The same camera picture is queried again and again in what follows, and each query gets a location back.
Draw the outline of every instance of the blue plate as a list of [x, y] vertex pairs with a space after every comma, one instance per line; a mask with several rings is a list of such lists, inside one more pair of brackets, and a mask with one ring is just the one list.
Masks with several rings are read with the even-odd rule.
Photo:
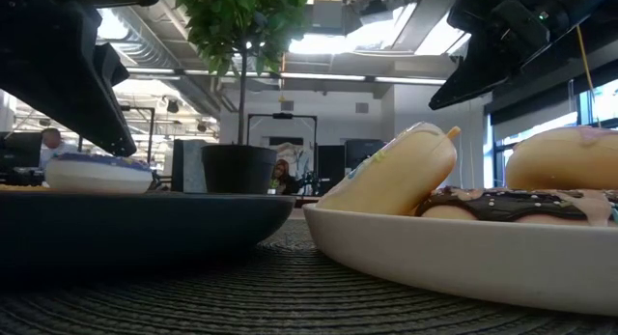
[[0, 192], [3, 277], [207, 260], [283, 225], [294, 197]]

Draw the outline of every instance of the pastry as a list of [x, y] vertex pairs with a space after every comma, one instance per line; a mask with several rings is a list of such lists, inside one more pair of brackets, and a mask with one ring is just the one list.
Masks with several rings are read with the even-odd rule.
[[435, 190], [416, 216], [498, 222], [607, 227], [618, 226], [617, 191]]
[[128, 157], [60, 154], [47, 163], [45, 180], [64, 191], [139, 194], [148, 190], [153, 173]]
[[457, 152], [437, 126], [418, 123], [363, 161], [317, 204], [336, 209], [380, 214], [408, 214], [439, 186], [455, 166]]
[[514, 148], [506, 183], [514, 189], [618, 189], [618, 131], [561, 127]]

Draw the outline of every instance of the table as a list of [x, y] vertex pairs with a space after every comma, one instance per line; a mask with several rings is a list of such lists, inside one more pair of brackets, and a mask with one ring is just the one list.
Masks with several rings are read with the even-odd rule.
[[274, 333], [618, 334], [618, 320], [460, 298], [364, 275], [321, 254], [304, 220], [289, 220], [226, 264], [0, 294], [0, 334]]

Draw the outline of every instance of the ductwork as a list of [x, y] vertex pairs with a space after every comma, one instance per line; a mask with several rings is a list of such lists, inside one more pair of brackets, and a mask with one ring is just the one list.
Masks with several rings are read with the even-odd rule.
[[[178, 69], [180, 62], [155, 36], [144, 20], [132, 8], [114, 8], [112, 13], [128, 29], [128, 35], [121, 41], [110, 41], [114, 48], [122, 51], [140, 67]], [[219, 119], [220, 106], [212, 93], [202, 89], [190, 77], [182, 76], [180, 80], [165, 81], [183, 95], [200, 114]]]

